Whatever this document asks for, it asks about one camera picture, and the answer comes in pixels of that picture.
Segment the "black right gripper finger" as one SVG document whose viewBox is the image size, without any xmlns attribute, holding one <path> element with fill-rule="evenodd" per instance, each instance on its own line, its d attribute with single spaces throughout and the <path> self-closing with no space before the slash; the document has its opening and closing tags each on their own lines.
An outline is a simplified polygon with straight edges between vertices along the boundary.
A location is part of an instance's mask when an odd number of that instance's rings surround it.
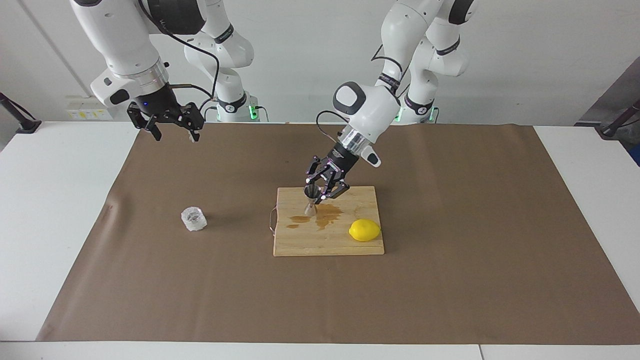
<svg viewBox="0 0 640 360">
<path fill-rule="evenodd" d="M 162 139 L 162 132 L 160 132 L 160 129 L 156 125 L 156 117 L 151 116 L 151 118 L 145 118 L 137 103 L 131 102 L 126 108 L 126 114 L 136 129 L 150 133 L 155 141 Z"/>
<path fill-rule="evenodd" d="M 205 125 L 205 118 L 198 106 L 194 102 L 189 102 L 173 109 L 173 123 L 186 129 L 192 142 L 198 142 L 201 137 L 200 131 Z"/>
</svg>

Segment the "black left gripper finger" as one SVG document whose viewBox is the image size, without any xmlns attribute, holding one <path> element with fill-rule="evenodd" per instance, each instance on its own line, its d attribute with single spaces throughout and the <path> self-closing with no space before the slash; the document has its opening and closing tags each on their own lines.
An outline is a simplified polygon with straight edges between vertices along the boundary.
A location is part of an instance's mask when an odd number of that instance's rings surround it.
<svg viewBox="0 0 640 360">
<path fill-rule="evenodd" d="M 345 193 L 350 185 L 345 182 L 343 175 L 321 175 L 320 179 L 324 181 L 320 187 L 320 194 L 317 196 L 317 204 L 320 205 L 327 199 L 336 199 Z"/>
<path fill-rule="evenodd" d="M 305 186 L 315 185 L 319 181 L 324 182 L 326 180 L 326 178 L 323 177 L 326 166 L 325 160 L 325 158 L 320 158 L 318 156 L 314 156 L 311 159 L 310 166 L 306 171 Z"/>
</svg>

